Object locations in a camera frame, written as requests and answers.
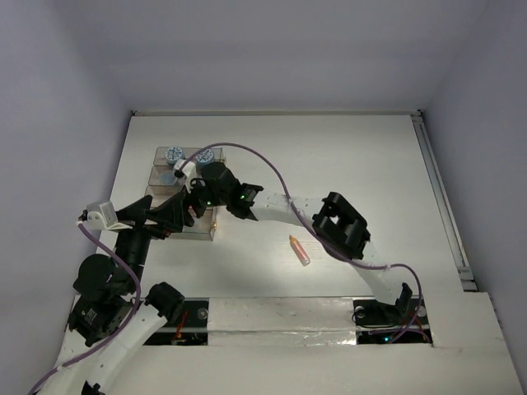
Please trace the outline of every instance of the white platform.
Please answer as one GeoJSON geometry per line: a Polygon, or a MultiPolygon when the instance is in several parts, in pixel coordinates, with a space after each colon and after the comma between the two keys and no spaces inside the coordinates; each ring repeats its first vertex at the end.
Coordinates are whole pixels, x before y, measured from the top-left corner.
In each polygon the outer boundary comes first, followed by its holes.
{"type": "MultiPolygon", "coordinates": [[[[264,301],[261,314],[235,308],[218,315],[214,306],[228,303],[213,300],[211,328],[232,331],[233,337],[210,346],[145,346],[108,395],[521,394],[490,300],[462,291],[408,116],[134,117],[111,196],[115,207],[144,194],[158,146],[220,141],[261,151],[297,196],[343,194],[368,220],[385,261],[408,263],[421,277],[435,346],[299,346],[284,338],[270,346],[265,334],[255,346],[247,336],[236,340],[234,332],[286,331],[284,325],[295,331],[310,314],[313,326],[342,332],[349,329],[347,314],[331,304],[335,314],[308,310],[293,320],[270,322],[268,309],[275,302],[264,301]]],[[[225,151],[242,182],[280,189],[272,172],[249,153],[225,151]]],[[[115,237],[103,234],[102,240],[113,245],[115,237]]],[[[415,290],[406,272],[399,275],[415,290]]],[[[225,210],[214,242],[152,242],[143,289],[161,281],[187,297],[370,294],[350,267],[328,257],[304,230],[241,221],[225,210]],[[289,234],[304,244],[308,267],[290,250],[289,234]]]]}
{"type": "MultiPolygon", "coordinates": [[[[409,116],[134,117],[111,199],[116,208],[140,198],[158,146],[237,142],[267,156],[291,193],[341,193],[368,220],[377,251],[417,270],[425,292],[462,292],[445,230],[409,116]]],[[[241,182],[280,191],[272,171],[250,153],[225,148],[241,182]]],[[[102,240],[114,245],[115,235],[102,240]]],[[[404,270],[399,275],[413,280],[404,270]]],[[[370,295],[346,264],[329,257],[301,228],[242,221],[218,213],[214,242],[154,241],[142,284],[167,281],[187,297],[370,295]],[[303,267],[288,235],[304,245],[303,267]]]]}

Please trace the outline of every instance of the small bottle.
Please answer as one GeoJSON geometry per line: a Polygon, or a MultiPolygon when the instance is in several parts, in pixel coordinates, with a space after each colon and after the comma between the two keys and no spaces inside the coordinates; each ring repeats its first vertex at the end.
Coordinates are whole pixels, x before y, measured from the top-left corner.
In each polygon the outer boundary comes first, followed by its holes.
{"type": "Polygon", "coordinates": [[[302,244],[300,244],[300,241],[298,241],[297,238],[289,235],[289,244],[291,245],[291,248],[296,254],[296,257],[302,264],[302,266],[307,266],[311,263],[310,257],[307,255],[307,252],[302,247],[302,244]]]}
{"type": "Polygon", "coordinates": [[[180,146],[171,146],[165,152],[166,163],[170,166],[175,165],[179,159],[184,159],[184,153],[180,146]]]}

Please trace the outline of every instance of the blue cylinder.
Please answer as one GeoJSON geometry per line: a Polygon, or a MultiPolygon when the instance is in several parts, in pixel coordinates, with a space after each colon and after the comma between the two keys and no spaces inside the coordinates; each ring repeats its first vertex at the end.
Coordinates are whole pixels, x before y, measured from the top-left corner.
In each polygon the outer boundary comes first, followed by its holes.
{"type": "Polygon", "coordinates": [[[159,182],[162,185],[174,186],[177,184],[178,179],[175,177],[174,173],[172,173],[171,170],[165,170],[163,173],[160,174],[159,182]]]}
{"type": "Polygon", "coordinates": [[[196,165],[198,167],[204,167],[212,163],[215,159],[214,152],[211,149],[207,149],[196,155],[196,165]]]}
{"type": "Polygon", "coordinates": [[[179,159],[184,159],[184,153],[180,146],[171,146],[165,152],[166,163],[173,166],[179,159]]]}

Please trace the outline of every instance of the clear plastic container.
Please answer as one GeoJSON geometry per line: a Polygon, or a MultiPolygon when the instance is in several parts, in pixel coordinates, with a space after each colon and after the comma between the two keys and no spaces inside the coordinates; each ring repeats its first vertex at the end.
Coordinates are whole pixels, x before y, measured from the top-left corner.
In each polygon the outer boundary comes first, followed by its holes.
{"type": "MultiPolygon", "coordinates": [[[[159,207],[163,202],[181,191],[182,186],[173,175],[172,166],[166,163],[165,152],[168,146],[159,146],[156,149],[154,166],[150,172],[147,190],[145,195],[151,195],[152,207],[159,207]]],[[[181,147],[185,157],[191,156],[199,148],[181,147]]],[[[221,148],[213,148],[216,161],[225,163],[225,156],[221,148]]],[[[183,233],[172,234],[171,239],[192,239],[192,240],[213,240],[217,228],[217,207],[208,208],[201,218],[197,218],[194,212],[190,211],[194,218],[194,226],[183,228],[183,233]]]]}

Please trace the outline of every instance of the purple cable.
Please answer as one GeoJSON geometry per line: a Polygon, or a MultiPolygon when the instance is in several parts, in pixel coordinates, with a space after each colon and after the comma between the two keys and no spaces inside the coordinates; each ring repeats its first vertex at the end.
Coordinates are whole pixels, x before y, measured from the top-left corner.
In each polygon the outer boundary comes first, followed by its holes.
{"type": "MultiPolygon", "coordinates": [[[[133,272],[133,270],[130,268],[130,266],[127,265],[126,262],[123,259],[121,259],[114,251],[109,249],[102,242],[100,242],[94,235],[92,235],[82,223],[79,224],[79,229],[93,244],[100,247],[109,256],[111,256],[112,259],[115,260],[117,264],[121,266],[126,271],[126,273],[128,273],[129,276],[132,277],[133,283],[135,284],[136,295],[135,295],[135,301],[133,302],[132,309],[130,310],[126,318],[124,319],[123,323],[115,330],[114,333],[111,334],[111,336],[107,337],[104,341],[102,341],[95,347],[91,348],[90,350],[72,358],[71,360],[67,360],[61,365],[62,367],[68,367],[73,364],[76,364],[77,362],[84,360],[88,356],[91,356],[92,354],[96,353],[97,351],[105,347],[108,343],[112,342],[115,339],[115,337],[117,337],[117,335],[119,335],[123,331],[123,329],[128,325],[132,317],[138,311],[139,305],[141,304],[141,299],[140,299],[141,298],[141,282],[139,281],[138,277],[133,272]]],[[[31,390],[27,393],[27,395],[33,395],[40,388],[40,386],[46,382],[46,380],[48,380],[51,376],[53,376],[57,372],[58,372],[58,368],[51,369],[48,373],[42,376],[42,378],[33,386],[33,388],[31,388],[31,390]]]]}
{"type": "MultiPolygon", "coordinates": [[[[205,146],[201,150],[198,150],[198,151],[194,152],[191,156],[189,156],[185,160],[185,162],[183,162],[183,164],[181,165],[180,170],[183,170],[183,168],[193,158],[195,158],[200,152],[208,150],[210,148],[214,148],[216,146],[234,146],[236,148],[240,148],[242,150],[251,152],[251,153],[255,154],[258,158],[263,160],[274,171],[274,174],[276,174],[278,179],[280,180],[280,184],[282,185],[283,192],[286,195],[287,200],[291,204],[291,208],[292,208],[293,212],[295,213],[296,218],[298,218],[298,221],[305,227],[305,229],[310,233],[310,235],[312,235],[316,240],[318,240],[319,243],[321,243],[325,247],[325,249],[327,251],[329,251],[334,257],[336,257],[336,258],[338,258],[338,259],[340,259],[340,260],[342,260],[342,261],[344,261],[346,263],[349,263],[350,265],[352,265],[354,267],[358,267],[359,269],[365,269],[365,270],[386,270],[386,269],[389,268],[388,265],[368,266],[368,265],[364,265],[364,264],[359,263],[359,262],[355,262],[352,259],[349,259],[348,257],[345,257],[344,255],[342,255],[339,251],[337,251],[327,241],[321,239],[315,233],[315,231],[311,228],[311,226],[305,221],[305,219],[302,217],[302,215],[300,214],[300,212],[296,208],[295,203],[292,201],[291,194],[289,193],[289,189],[287,188],[286,181],[283,179],[283,177],[280,174],[280,172],[278,171],[277,167],[275,165],[273,165],[273,163],[271,163],[265,156],[263,156],[262,154],[260,154],[259,152],[255,151],[255,150],[253,150],[252,148],[249,148],[248,146],[243,146],[241,144],[236,144],[235,142],[217,142],[215,144],[210,144],[208,146],[205,146]]],[[[416,313],[412,316],[412,318],[410,319],[408,324],[404,328],[402,328],[400,330],[400,332],[397,334],[397,336],[395,336],[394,338],[392,338],[389,341],[390,343],[392,343],[392,342],[397,341],[402,335],[404,335],[410,329],[410,326],[412,326],[413,322],[415,321],[415,319],[417,317],[417,311],[421,308],[422,288],[421,288],[421,282],[419,281],[419,277],[417,276],[417,273],[410,266],[405,265],[404,263],[396,263],[394,265],[391,265],[390,267],[404,267],[404,268],[408,269],[412,273],[413,277],[415,278],[415,281],[417,283],[417,290],[418,290],[418,301],[417,301],[416,313]]]]}

